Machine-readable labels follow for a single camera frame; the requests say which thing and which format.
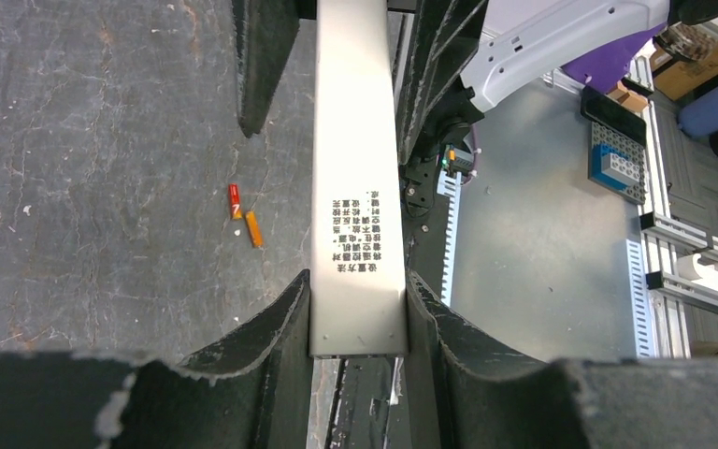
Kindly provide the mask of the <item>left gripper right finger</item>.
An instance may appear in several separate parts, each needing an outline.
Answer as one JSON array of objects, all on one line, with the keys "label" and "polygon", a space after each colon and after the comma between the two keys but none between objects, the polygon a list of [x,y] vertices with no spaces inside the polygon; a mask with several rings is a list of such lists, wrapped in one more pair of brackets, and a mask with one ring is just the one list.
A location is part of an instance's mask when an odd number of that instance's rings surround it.
[{"label": "left gripper right finger", "polygon": [[415,448],[718,448],[718,357],[558,359],[490,337],[407,274]]}]

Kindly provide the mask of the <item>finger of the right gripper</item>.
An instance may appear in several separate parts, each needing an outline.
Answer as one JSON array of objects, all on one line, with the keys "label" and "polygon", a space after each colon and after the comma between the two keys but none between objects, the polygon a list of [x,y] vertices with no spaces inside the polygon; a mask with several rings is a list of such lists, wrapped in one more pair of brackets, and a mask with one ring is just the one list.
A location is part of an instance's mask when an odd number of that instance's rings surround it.
[{"label": "finger of the right gripper", "polygon": [[234,0],[237,122],[245,137],[262,131],[299,30],[296,1]]},{"label": "finger of the right gripper", "polygon": [[458,78],[478,50],[487,6],[482,0],[414,3],[395,115],[400,165],[433,155],[449,128],[472,115]]}]

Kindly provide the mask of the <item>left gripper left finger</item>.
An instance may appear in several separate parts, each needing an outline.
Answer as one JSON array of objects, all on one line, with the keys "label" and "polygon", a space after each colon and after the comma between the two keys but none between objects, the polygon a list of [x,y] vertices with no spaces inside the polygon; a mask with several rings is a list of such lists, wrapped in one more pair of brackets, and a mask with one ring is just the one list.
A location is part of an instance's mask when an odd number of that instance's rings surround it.
[{"label": "left gripper left finger", "polygon": [[310,276],[174,364],[144,352],[0,352],[0,448],[302,448]]}]

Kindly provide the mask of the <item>white remote control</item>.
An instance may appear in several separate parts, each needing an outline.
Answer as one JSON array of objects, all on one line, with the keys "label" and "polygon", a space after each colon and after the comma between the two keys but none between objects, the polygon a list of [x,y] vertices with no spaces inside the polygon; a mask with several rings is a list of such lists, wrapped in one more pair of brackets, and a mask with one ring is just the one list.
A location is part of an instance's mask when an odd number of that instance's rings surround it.
[{"label": "white remote control", "polygon": [[394,92],[383,1],[317,5],[309,351],[408,349]]}]

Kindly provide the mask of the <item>orange battery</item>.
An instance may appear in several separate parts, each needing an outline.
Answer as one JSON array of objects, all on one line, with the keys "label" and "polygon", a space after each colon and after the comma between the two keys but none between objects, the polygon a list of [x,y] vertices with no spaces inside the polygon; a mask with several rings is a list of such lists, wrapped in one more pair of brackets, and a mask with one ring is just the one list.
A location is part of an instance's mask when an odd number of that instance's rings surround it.
[{"label": "orange battery", "polygon": [[254,248],[263,247],[264,239],[255,212],[253,210],[247,211],[244,219],[248,228],[252,246]]}]

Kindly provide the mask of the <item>red battery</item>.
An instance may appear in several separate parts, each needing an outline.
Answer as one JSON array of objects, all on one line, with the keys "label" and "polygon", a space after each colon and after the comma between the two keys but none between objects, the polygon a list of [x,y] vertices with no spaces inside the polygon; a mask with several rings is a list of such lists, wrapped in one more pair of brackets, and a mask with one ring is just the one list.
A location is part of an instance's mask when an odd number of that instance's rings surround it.
[{"label": "red battery", "polygon": [[230,207],[230,217],[232,220],[241,220],[243,211],[241,207],[241,198],[238,186],[235,183],[228,185],[228,198]]}]

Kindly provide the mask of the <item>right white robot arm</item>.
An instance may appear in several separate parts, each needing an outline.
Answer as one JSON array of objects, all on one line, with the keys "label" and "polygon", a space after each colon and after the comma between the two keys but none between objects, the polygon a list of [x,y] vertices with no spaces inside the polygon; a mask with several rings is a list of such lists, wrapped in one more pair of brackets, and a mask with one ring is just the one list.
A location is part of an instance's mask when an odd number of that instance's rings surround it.
[{"label": "right white robot arm", "polygon": [[384,39],[389,11],[413,15],[396,114],[398,159],[407,163],[421,148],[425,120],[454,83],[472,90],[476,108],[487,111],[538,75],[604,45],[674,23],[713,20],[718,0],[555,1],[547,7],[506,1],[503,15],[521,13],[523,22],[481,43],[475,24],[486,9],[483,1],[236,1],[239,126],[248,136],[261,131],[300,21],[325,24],[330,10],[337,13],[330,43],[363,17],[370,18],[373,36]]}]

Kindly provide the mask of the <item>purple plastic part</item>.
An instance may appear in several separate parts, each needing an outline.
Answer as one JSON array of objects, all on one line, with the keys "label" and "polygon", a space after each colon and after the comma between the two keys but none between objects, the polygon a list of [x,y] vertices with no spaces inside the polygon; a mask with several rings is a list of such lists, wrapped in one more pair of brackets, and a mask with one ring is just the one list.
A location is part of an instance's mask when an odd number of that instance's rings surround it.
[{"label": "purple plastic part", "polygon": [[631,61],[646,42],[667,26],[664,22],[652,29],[604,44],[563,65],[562,70],[573,80],[601,94],[607,94],[625,76]]}]

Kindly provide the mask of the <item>grey blue lego plate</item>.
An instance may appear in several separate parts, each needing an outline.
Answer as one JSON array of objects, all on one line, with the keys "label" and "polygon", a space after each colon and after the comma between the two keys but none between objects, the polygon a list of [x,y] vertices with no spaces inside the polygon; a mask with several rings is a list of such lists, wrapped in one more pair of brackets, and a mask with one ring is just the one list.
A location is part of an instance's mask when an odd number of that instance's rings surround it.
[{"label": "grey blue lego plate", "polygon": [[591,122],[589,179],[641,206],[645,178],[645,147],[604,124]]}]

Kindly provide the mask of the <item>cardboard box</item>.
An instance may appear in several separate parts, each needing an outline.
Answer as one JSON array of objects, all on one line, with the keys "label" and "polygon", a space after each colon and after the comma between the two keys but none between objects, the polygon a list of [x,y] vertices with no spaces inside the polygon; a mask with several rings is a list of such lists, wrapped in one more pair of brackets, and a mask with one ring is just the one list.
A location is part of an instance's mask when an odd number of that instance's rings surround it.
[{"label": "cardboard box", "polygon": [[664,96],[678,100],[718,85],[718,14],[673,19],[653,45],[653,83]]}]

